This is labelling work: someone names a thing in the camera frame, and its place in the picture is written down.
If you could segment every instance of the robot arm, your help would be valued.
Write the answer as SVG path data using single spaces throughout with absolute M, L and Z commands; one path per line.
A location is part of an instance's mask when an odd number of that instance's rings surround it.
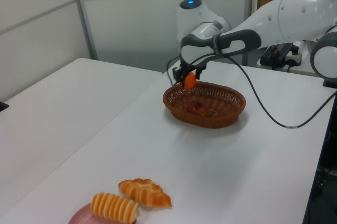
M 196 23 L 198 26 L 187 34 Z M 336 0 L 273 0 L 233 30 L 226 23 L 201 0 L 185 0 L 180 4 L 178 41 L 181 42 L 181 65 L 173 69 L 177 82 L 183 83 L 194 70 L 199 79 L 211 60 L 300 40 L 317 42 L 311 52 L 313 69 L 324 79 L 337 81 Z

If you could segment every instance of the striped pastry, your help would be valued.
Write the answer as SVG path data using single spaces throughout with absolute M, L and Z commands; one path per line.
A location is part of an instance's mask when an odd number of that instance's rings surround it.
M 118 185 L 121 193 L 148 208 L 171 207 L 171 198 L 150 179 L 125 180 Z
M 100 192 L 90 204 L 95 215 L 131 224 L 140 215 L 138 204 L 115 194 Z

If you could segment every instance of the wicker basket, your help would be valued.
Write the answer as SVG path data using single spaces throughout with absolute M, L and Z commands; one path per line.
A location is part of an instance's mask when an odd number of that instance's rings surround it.
M 196 100 L 206 104 L 206 113 L 194 114 L 186 110 L 187 105 Z M 200 81 L 189 90 L 179 85 L 169 88 L 163 101 L 177 119 L 204 128 L 224 128 L 233 124 L 246 106 L 246 99 L 238 91 Z

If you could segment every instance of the pink plate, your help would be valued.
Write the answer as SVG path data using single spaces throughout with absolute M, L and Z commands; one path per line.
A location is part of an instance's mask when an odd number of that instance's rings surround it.
M 77 213 L 70 219 L 68 224 L 121 224 L 121 222 L 96 216 L 90 209 L 89 203 L 77 211 Z

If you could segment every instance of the white tabletop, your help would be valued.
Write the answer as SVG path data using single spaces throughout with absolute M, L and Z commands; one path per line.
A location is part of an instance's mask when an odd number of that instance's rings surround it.
M 295 73 L 295 74 L 301 74 L 301 75 L 309 75 L 309 76 L 317 76 L 317 74 L 312 69 L 312 66 L 310 64 L 310 53 L 308 51 L 308 46 L 305 41 L 296 41 L 294 42 L 294 45 L 299 47 L 299 52 L 302 53 L 302 62 L 300 66 L 293 66 L 289 69 L 289 73 Z M 267 69 L 271 70 L 272 67 L 262 65 L 260 62 L 260 59 L 256 63 L 256 67 L 260 69 Z M 283 71 L 287 72 L 288 65 L 285 65 L 283 67 L 277 67 L 277 71 Z
M 334 90 L 317 77 L 245 67 L 282 123 L 306 120 Z M 11 209 L 0 223 L 67 223 L 100 191 L 150 178 L 172 209 L 141 209 L 139 224 L 302 223 L 332 101 L 306 126 L 285 129 L 259 106 L 235 66 L 210 62 L 203 81 L 241 92 L 246 107 L 223 129 L 176 120 L 163 104 L 163 75 Z
M 8 100 L 0 113 L 0 217 L 161 75 L 78 59 Z

